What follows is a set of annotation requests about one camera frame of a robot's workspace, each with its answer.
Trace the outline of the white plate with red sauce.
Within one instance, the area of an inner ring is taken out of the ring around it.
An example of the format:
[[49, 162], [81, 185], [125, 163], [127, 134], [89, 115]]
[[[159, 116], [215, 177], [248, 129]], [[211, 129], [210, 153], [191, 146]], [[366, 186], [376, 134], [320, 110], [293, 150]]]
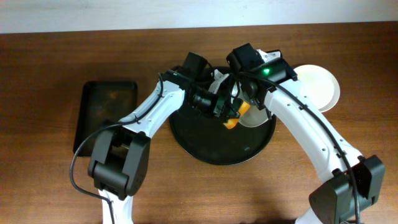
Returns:
[[239, 118], [239, 123], [247, 128], [258, 127], [269, 120], [265, 109], [259, 110], [257, 106], [250, 105], [247, 112]]

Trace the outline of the white plate with yellow sauce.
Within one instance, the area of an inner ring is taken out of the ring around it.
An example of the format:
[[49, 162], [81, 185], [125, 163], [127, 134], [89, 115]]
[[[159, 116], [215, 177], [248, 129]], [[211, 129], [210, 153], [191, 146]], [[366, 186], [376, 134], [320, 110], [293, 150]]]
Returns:
[[335, 76], [318, 65], [300, 65], [294, 68], [302, 82], [306, 96], [321, 113], [331, 110], [340, 99], [340, 85]]

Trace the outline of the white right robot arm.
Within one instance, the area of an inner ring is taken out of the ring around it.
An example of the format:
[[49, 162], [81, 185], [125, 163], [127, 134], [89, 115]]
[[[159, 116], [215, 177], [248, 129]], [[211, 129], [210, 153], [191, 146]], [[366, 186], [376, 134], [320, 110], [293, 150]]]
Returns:
[[361, 223], [361, 212], [379, 199], [386, 171], [380, 158], [364, 157], [349, 144], [303, 94], [296, 78], [276, 83], [248, 72], [240, 76], [265, 92], [264, 106], [301, 145], [322, 182], [296, 223]]

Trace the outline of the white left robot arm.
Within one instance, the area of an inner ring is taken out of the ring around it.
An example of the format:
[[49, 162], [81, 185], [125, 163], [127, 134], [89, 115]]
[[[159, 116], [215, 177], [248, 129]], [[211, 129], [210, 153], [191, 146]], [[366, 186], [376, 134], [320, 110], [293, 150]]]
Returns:
[[102, 200], [103, 223], [132, 223], [133, 196], [146, 177], [151, 139], [184, 103], [211, 116], [226, 111], [239, 95], [239, 85], [223, 90], [222, 84], [218, 80], [205, 88], [193, 81], [159, 80], [137, 109], [93, 133], [88, 175]]

